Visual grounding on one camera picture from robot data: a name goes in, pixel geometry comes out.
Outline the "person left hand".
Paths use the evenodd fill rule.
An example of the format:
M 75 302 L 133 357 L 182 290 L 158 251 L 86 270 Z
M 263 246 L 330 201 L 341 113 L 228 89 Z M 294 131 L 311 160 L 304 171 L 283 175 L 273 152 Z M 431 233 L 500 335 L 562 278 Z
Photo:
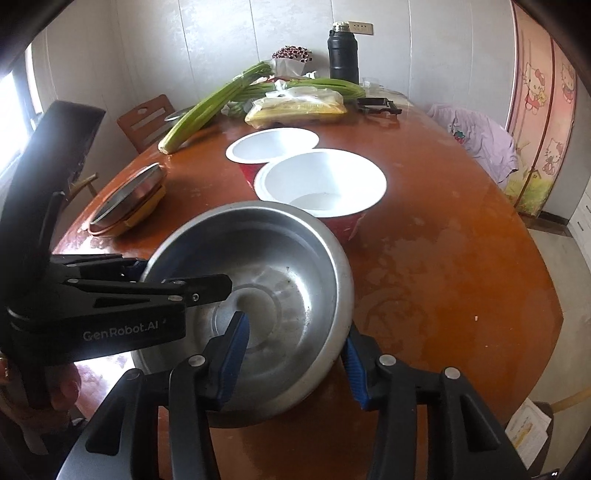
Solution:
M 81 389 L 81 377 L 72 363 L 50 367 L 48 384 L 50 406 L 41 410 L 31 408 L 17 368 L 1 355 L 1 411 L 19 426 L 27 447 L 38 455 L 48 453 L 43 435 L 62 433 L 70 425 L 71 411 Z

